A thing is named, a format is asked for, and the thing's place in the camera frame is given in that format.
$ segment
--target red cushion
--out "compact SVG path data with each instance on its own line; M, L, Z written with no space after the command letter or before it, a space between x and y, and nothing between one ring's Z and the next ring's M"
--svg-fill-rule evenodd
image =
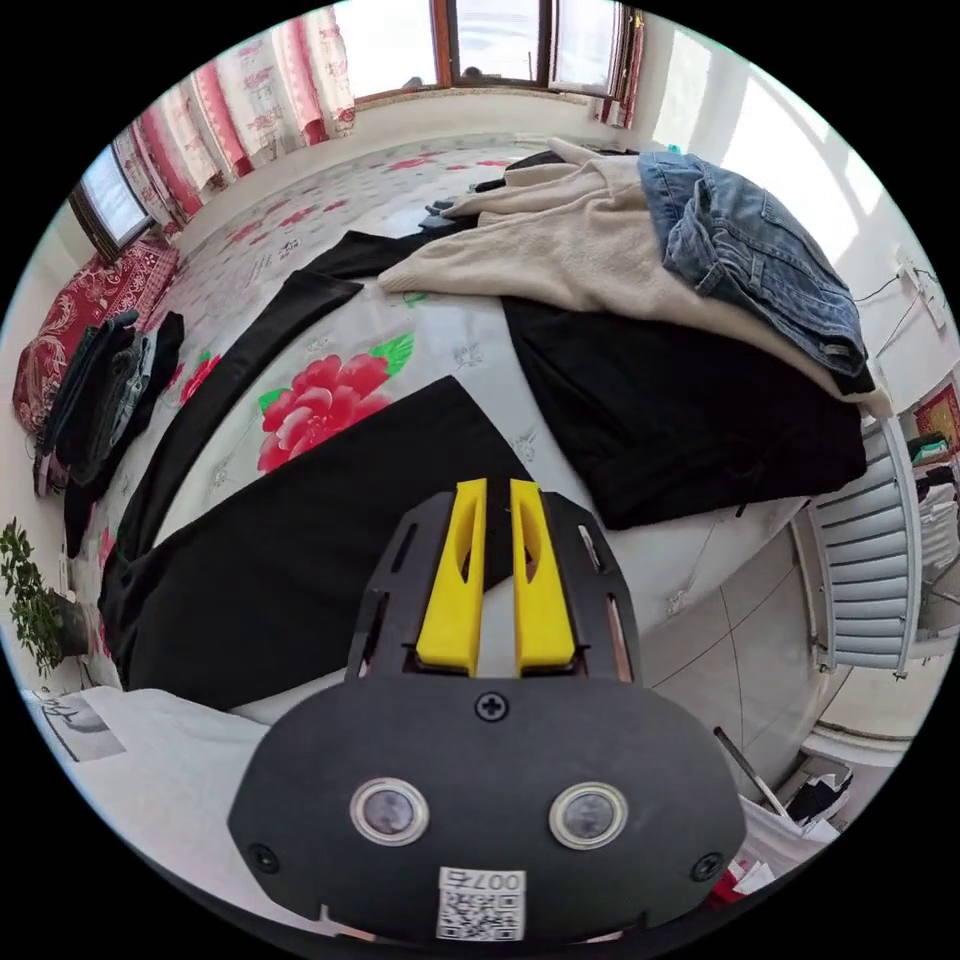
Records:
M36 433L50 412L83 331L127 310L140 314L138 326L148 324L176 273L178 256L165 243L137 240L110 266L94 256L57 294L17 365L13 409L28 433Z

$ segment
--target denim jeans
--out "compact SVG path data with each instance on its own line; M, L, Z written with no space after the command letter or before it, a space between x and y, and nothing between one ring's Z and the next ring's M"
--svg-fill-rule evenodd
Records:
M664 267L701 296L758 314L828 370L864 369L850 290L776 197L693 154L637 162Z

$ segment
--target curtain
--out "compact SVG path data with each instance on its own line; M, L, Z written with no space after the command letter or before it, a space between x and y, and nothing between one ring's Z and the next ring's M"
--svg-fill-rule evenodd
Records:
M212 196L354 123L333 10L272 27L204 64L115 140L137 199L168 237Z
M633 128L637 102L637 83L640 61L643 58L643 13L630 7L623 8L623 20L617 51L617 72L620 82L615 97L598 101L596 118L610 127L623 130Z

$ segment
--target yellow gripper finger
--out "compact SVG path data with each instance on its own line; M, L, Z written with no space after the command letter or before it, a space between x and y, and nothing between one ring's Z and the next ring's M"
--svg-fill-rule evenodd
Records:
M483 607L487 481L457 484L447 539L417 640L425 667L475 676Z
M573 660L573 628L539 487L511 480L510 511L517 672L562 669Z

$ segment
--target radiator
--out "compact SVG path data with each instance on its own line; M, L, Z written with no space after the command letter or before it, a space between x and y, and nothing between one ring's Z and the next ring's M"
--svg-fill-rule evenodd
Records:
M867 472L810 511L826 601L822 670L905 666L917 634L920 513L907 444L896 419L864 421Z

